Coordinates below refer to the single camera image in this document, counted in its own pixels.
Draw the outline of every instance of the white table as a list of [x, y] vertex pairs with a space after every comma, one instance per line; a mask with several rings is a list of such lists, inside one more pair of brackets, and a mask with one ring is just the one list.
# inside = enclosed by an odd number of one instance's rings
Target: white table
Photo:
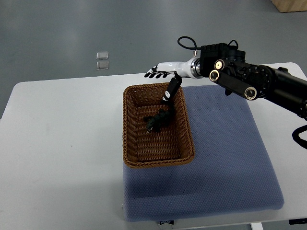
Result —
[[[270, 66], [305, 78], [294, 63]], [[17, 84], [0, 122], [0, 229], [159, 229], [123, 218], [122, 93], [129, 85], [168, 81], [130, 74]], [[206, 84], [212, 83], [184, 79], [182, 86]], [[307, 150], [291, 136], [305, 120], [264, 99], [249, 106], [284, 207], [180, 219], [173, 228], [307, 217]]]

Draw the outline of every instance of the label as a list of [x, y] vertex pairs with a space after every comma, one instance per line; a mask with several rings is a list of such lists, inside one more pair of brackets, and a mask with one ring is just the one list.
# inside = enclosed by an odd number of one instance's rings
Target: label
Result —
[[162, 225], [162, 224], [172, 224], [172, 225], [174, 225], [174, 221], [173, 220], [160, 221], [160, 225]]
[[293, 224], [307, 224], [307, 218], [291, 219], [291, 220], [289, 220], [289, 224], [290, 225], [293, 225]]

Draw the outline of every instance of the gray floor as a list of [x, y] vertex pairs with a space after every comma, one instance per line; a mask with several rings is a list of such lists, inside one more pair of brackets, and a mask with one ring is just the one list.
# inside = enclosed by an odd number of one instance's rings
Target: gray floor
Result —
[[[192, 52], [177, 45], [182, 35], [199, 46], [236, 39], [248, 63], [295, 62], [307, 75], [307, 12], [279, 13], [270, 0], [0, 0], [0, 118], [22, 81], [140, 73], [186, 61]], [[110, 67], [97, 71], [103, 50]], [[307, 230], [287, 221], [263, 225]]]

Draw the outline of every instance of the small transparent square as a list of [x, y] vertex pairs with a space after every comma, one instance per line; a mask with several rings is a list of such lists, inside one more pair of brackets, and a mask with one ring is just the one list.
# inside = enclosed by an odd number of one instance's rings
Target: small transparent square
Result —
[[109, 69], [109, 61], [98, 61], [96, 70]]
[[109, 58], [109, 52], [108, 51], [100, 51], [97, 53], [96, 59], [101, 60], [101, 59], [108, 59]]

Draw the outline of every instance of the black cable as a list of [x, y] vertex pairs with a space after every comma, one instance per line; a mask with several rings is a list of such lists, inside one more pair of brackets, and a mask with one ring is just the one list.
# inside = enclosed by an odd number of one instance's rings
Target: black cable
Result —
[[236, 44], [236, 49], [239, 49], [239, 44], [238, 44], [238, 42], [237, 42], [236, 40], [231, 40], [230, 43], [228, 43], [227, 45], [230, 46], [230, 44], [231, 44], [232, 42], [235, 42], [235, 44]]
[[292, 138], [297, 144], [307, 149], [307, 141], [299, 137], [299, 134], [305, 131], [307, 131], [307, 125], [297, 128], [293, 131]]
[[[184, 46], [183, 44], [181, 44], [180, 40], [183, 39], [183, 38], [186, 38], [186, 39], [192, 41], [193, 44], [194, 44], [194, 47], [187, 47], [187, 46]], [[185, 49], [190, 49], [190, 50], [196, 50], [196, 49], [200, 50], [201, 49], [200, 47], [197, 47], [195, 40], [193, 38], [189, 37], [189, 36], [182, 36], [182, 37], [178, 38], [177, 43], [178, 43], [178, 45], [180, 45], [181, 47], [183, 47]]]

